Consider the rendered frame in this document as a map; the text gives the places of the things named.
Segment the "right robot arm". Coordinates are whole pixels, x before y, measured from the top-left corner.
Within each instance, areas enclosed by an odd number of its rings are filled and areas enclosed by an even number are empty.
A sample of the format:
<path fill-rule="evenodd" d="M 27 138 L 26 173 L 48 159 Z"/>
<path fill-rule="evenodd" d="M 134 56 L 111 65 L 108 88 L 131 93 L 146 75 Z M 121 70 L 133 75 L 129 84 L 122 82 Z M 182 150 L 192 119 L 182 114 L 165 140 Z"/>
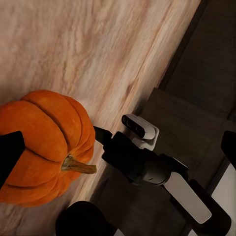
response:
<path fill-rule="evenodd" d="M 236 236 L 236 222 L 195 180 L 188 167 L 166 154 L 153 152 L 159 129 L 136 115 L 124 115 L 122 123 L 138 137 L 94 126 L 96 140 L 106 151 L 102 159 L 122 172 L 133 185 L 142 180 L 162 186 L 170 202 L 198 236 Z"/>

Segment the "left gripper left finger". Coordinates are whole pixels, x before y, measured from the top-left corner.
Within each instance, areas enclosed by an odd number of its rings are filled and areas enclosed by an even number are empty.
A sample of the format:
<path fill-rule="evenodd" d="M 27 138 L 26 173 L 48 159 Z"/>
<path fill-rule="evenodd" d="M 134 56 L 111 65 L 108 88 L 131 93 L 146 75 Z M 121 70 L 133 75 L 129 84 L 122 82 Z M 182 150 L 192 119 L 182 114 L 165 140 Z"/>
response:
<path fill-rule="evenodd" d="M 25 150 L 21 131 L 0 136 L 0 189 Z"/>

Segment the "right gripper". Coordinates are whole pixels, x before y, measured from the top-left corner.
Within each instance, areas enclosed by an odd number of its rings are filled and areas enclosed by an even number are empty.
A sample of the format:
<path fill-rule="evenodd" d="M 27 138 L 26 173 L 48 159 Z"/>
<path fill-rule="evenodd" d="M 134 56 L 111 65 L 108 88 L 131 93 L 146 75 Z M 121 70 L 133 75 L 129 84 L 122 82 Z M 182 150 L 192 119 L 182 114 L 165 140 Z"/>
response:
<path fill-rule="evenodd" d="M 95 139 L 104 145 L 106 151 L 102 159 L 121 171 L 131 184 L 139 185 L 142 180 L 149 181 L 158 176 L 160 159 L 156 153 L 147 148 L 140 149 L 119 131 L 112 138 L 109 130 L 96 126 L 94 129 Z"/>

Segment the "pumpkin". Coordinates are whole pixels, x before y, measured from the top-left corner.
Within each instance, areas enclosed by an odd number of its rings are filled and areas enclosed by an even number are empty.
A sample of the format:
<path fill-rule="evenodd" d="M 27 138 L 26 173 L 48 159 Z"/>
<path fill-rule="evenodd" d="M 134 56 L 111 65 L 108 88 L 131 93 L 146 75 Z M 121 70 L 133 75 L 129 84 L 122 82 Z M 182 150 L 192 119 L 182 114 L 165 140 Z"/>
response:
<path fill-rule="evenodd" d="M 21 131 L 25 150 L 0 189 L 0 202 L 44 205 L 61 196 L 93 157 L 96 132 L 84 107 L 53 91 L 32 91 L 0 106 L 0 136 Z"/>

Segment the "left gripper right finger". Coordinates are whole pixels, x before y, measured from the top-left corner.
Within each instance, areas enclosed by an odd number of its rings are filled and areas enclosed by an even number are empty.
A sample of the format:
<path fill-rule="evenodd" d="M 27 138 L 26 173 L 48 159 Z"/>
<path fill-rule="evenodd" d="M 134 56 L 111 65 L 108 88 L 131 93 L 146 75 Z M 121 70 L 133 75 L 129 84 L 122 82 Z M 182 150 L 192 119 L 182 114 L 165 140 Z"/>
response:
<path fill-rule="evenodd" d="M 236 169 L 236 133 L 231 131 L 224 132 L 221 149 Z"/>

